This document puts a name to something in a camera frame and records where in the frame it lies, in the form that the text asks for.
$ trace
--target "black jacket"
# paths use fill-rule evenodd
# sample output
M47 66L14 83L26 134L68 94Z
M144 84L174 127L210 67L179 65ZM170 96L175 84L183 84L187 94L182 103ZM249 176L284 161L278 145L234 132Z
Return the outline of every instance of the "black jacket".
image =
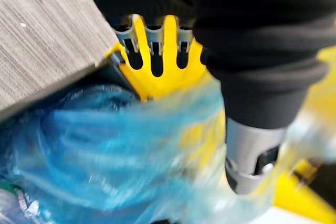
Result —
M226 114L245 125L287 126L327 66L317 51L336 44L336 0L94 0L104 17L176 15L208 50Z

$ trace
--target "silver metal part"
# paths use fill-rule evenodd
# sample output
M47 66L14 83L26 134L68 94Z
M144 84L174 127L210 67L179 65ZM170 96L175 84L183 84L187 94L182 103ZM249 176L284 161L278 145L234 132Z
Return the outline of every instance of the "silver metal part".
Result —
M285 131L285 128L258 129L227 119L225 169L228 182L236 193L250 193L270 173L276 160L265 163L256 174L258 158L280 146Z
M139 52L139 43L138 43L138 38L137 34L135 33L134 29L134 23L132 22L132 26L126 30L126 31L117 31L113 29L117 38L119 39L119 42L124 46L125 51L127 54L129 54L129 49L126 46L125 40L130 39L132 41L132 45L134 48L134 52Z
M146 31L146 37L147 37L147 43L150 49L151 55L154 54L153 50L153 43L159 44L159 55L162 55L163 53L163 26L161 26L159 29L149 29L145 26Z
M193 41L194 35L191 29L181 29L179 26L177 27L177 49L181 52L182 42L187 43L186 52L189 52L191 42Z

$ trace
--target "plastic bag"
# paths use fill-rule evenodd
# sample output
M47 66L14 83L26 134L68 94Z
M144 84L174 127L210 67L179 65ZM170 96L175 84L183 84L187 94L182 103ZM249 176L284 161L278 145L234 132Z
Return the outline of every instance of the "plastic bag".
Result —
M310 148L298 152L297 133L267 181L237 196L223 173L224 127L214 80L146 104L115 86L93 86L7 130L0 178L24 189L38 223L249 222L270 207L279 174Z
M20 208L16 195L0 188L0 224L31 224Z

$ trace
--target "blue plastic bag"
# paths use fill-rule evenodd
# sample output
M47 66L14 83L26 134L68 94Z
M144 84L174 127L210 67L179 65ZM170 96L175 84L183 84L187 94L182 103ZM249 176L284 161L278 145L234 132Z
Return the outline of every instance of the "blue plastic bag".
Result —
M185 129L207 120L210 129L223 109L215 81L175 96L140 104L115 86L72 92L2 134L2 176L39 202L44 221L155 221L163 202L193 195L182 176L183 160L195 150L181 149Z
M77 90L1 133L0 181L24 190L35 224L247 223L299 159L335 159L334 132L298 121L265 183L237 196L223 173L223 119L219 84L206 78L145 104L115 86Z

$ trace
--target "yellow plastic part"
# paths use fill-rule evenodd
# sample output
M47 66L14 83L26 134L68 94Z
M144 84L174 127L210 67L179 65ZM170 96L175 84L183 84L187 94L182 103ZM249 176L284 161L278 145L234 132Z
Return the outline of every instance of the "yellow plastic part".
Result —
M319 58L329 63L331 69L322 82L312 87L304 109L317 111L320 117L336 123L336 47L321 50ZM301 162L298 172L305 173L307 167L307 163ZM294 176L279 178L275 205L322 223L336 223L336 212L308 186L301 186Z
M336 223L335 211L308 186L301 186L292 175L279 177L275 205L322 223Z
M166 16L164 22L163 74L160 77L155 77L151 71L151 58L142 20L140 18L136 19L134 25L143 60L142 68L139 70L131 68L127 55L120 44L109 50L106 56L110 56L116 50L121 51L125 64L120 65L119 68L142 101L146 101L148 98L158 99L175 90L188 87L205 74L206 67L200 62L202 46L195 40L191 44L187 67L180 69L177 66L176 21L174 16Z

